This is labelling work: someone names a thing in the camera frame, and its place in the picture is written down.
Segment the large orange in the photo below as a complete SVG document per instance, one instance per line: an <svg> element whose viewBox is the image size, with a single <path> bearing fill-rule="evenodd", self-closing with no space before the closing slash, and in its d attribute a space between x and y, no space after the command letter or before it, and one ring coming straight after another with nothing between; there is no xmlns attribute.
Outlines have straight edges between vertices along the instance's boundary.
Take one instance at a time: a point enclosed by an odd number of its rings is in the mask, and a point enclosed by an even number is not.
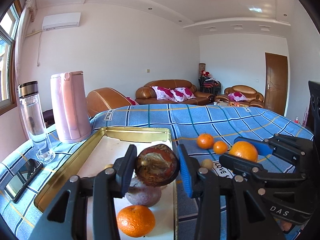
<svg viewBox="0 0 320 240"><path fill-rule="evenodd" d="M246 141L235 142L229 154L252 162L257 162L258 160L257 149Z"/></svg>

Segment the smaller tangerine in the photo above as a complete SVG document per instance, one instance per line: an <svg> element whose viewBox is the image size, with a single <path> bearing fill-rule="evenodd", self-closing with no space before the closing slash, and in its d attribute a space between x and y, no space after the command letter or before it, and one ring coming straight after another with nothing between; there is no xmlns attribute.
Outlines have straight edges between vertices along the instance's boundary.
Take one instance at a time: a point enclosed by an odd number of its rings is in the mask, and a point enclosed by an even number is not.
<svg viewBox="0 0 320 240"><path fill-rule="evenodd" d="M228 145L224 141L217 141L213 144L215 154L224 154L229 150Z"/></svg>

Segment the small tangerine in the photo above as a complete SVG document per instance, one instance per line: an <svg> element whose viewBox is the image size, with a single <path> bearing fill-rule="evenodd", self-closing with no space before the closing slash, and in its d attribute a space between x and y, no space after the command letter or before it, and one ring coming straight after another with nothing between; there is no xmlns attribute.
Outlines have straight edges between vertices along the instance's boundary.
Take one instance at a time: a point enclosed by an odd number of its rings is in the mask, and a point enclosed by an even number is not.
<svg viewBox="0 0 320 240"><path fill-rule="evenodd" d="M197 146L201 149L208 150L214 145L214 138L211 134L202 133L196 139Z"/></svg>

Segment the dark brown mangosteen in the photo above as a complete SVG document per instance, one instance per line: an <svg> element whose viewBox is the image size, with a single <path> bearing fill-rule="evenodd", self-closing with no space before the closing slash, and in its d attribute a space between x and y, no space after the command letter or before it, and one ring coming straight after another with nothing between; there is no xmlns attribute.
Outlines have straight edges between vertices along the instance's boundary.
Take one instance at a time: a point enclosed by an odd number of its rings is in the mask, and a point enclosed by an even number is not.
<svg viewBox="0 0 320 240"><path fill-rule="evenodd" d="M146 186L168 185L176 179L179 170L178 157L165 144L145 148L135 160L136 177Z"/></svg>

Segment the small tan longan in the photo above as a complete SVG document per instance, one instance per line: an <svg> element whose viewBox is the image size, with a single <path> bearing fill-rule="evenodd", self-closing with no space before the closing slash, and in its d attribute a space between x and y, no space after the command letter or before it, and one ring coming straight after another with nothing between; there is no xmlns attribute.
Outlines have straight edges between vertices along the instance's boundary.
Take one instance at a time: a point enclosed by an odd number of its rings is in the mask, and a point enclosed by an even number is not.
<svg viewBox="0 0 320 240"><path fill-rule="evenodd" d="M208 170L212 170L213 169L213 161L210 159L204 159L201 162L201 167L207 168Z"/></svg>

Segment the coffee table with snacks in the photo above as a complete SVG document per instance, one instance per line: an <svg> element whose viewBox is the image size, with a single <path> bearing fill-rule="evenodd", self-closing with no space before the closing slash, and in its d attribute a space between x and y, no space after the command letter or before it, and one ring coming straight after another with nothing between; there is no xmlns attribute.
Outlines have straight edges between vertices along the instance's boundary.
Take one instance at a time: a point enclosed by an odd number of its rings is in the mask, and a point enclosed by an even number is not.
<svg viewBox="0 0 320 240"><path fill-rule="evenodd" d="M227 106L232 106L232 107L248 107L248 105L239 103L239 102L224 102L224 101L219 101L219 102L214 102L213 103L215 106L221 106L221 107L227 107Z"/></svg>

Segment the black smartphone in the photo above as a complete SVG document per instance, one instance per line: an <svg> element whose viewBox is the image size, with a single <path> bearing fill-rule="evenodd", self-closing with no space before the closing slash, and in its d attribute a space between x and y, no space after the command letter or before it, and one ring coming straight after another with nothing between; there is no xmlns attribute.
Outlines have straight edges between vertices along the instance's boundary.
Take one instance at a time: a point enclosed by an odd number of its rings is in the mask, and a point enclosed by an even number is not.
<svg viewBox="0 0 320 240"><path fill-rule="evenodd" d="M35 159L29 159L9 180L4 188L10 199L16 203L27 186L43 168L43 163Z"/></svg>

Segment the orange in tray front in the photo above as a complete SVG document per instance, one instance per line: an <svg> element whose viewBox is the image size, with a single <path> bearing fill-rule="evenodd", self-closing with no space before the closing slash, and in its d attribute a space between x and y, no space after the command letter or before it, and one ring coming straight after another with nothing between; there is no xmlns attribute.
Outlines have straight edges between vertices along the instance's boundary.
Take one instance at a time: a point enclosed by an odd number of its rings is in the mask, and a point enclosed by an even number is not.
<svg viewBox="0 0 320 240"><path fill-rule="evenodd" d="M130 205L117 214L117 226L127 236L138 238L150 233L156 225L153 212L143 205Z"/></svg>

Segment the longan in tray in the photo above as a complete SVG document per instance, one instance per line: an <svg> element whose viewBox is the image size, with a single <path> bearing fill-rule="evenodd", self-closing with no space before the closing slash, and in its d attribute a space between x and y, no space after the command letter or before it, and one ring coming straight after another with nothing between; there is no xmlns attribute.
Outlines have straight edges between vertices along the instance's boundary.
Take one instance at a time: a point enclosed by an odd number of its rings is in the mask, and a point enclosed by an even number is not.
<svg viewBox="0 0 320 240"><path fill-rule="evenodd" d="M113 164L107 164L104 169L107 169L107 168L112 168L113 167Z"/></svg>

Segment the purple passion fruit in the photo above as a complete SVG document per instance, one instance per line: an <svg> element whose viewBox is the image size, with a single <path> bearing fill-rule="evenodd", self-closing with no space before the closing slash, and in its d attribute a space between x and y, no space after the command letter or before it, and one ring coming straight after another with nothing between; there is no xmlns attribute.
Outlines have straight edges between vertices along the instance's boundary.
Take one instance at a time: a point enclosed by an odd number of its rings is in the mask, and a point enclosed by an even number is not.
<svg viewBox="0 0 320 240"><path fill-rule="evenodd" d="M151 187L143 184L138 178L131 179L129 189L125 197L132 205L152 207L156 205L162 196L160 187Z"/></svg>

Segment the gold metal tray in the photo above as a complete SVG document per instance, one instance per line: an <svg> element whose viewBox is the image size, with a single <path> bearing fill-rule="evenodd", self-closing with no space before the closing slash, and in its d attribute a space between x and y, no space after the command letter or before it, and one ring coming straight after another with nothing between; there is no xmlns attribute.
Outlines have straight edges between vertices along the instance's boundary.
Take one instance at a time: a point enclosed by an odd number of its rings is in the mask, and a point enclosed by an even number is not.
<svg viewBox="0 0 320 240"><path fill-rule="evenodd" d="M134 144L140 153L147 147L165 144L172 148L171 131L168 128L102 127L90 136L45 183L34 200L43 212L65 182L73 175L93 177L116 159L125 155ZM161 188L162 196L150 209L155 215L156 226L145 239L177 239L176 183Z"/></svg>

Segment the dark shelf with items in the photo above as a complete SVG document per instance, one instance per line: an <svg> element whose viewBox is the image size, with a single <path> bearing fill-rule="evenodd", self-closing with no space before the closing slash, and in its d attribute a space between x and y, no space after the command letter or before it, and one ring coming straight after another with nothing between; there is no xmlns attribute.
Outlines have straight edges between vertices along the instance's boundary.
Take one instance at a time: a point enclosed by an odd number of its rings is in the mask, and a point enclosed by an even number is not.
<svg viewBox="0 0 320 240"><path fill-rule="evenodd" d="M214 96L221 94L221 82L214 79L210 72L206 71L205 63L199 64L199 85L201 92Z"/></svg>

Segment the pink electric kettle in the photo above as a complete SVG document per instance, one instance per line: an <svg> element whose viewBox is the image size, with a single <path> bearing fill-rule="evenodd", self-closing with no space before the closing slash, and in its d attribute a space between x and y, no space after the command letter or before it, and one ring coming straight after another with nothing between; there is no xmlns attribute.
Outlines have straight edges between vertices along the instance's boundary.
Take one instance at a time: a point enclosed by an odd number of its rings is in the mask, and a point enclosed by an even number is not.
<svg viewBox="0 0 320 240"><path fill-rule="evenodd" d="M50 92L55 127L61 142L71 144L91 134L82 71L52 75Z"/></svg>

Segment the pink floral pillow left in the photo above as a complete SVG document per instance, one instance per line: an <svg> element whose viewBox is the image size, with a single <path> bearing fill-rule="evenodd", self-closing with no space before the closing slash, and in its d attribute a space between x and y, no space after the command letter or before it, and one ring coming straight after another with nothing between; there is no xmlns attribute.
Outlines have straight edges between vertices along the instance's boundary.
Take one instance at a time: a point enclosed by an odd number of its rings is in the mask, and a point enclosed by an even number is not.
<svg viewBox="0 0 320 240"><path fill-rule="evenodd" d="M157 100L169 100L176 102L176 99L170 89L159 86L152 86L152 89L156 93Z"/></svg>

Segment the white curtain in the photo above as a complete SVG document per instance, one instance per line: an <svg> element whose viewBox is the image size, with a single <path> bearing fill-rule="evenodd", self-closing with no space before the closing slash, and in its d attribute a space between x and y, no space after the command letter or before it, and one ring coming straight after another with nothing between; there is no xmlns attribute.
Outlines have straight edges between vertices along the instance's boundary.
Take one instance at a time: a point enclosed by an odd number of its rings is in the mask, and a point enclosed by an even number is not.
<svg viewBox="0 0 320 240"><path fill-rule="evenodd" d="M25 0L26 11L29 13L29 18L31 22L35 21L37 13L37 3L36 0Z"/></svg>

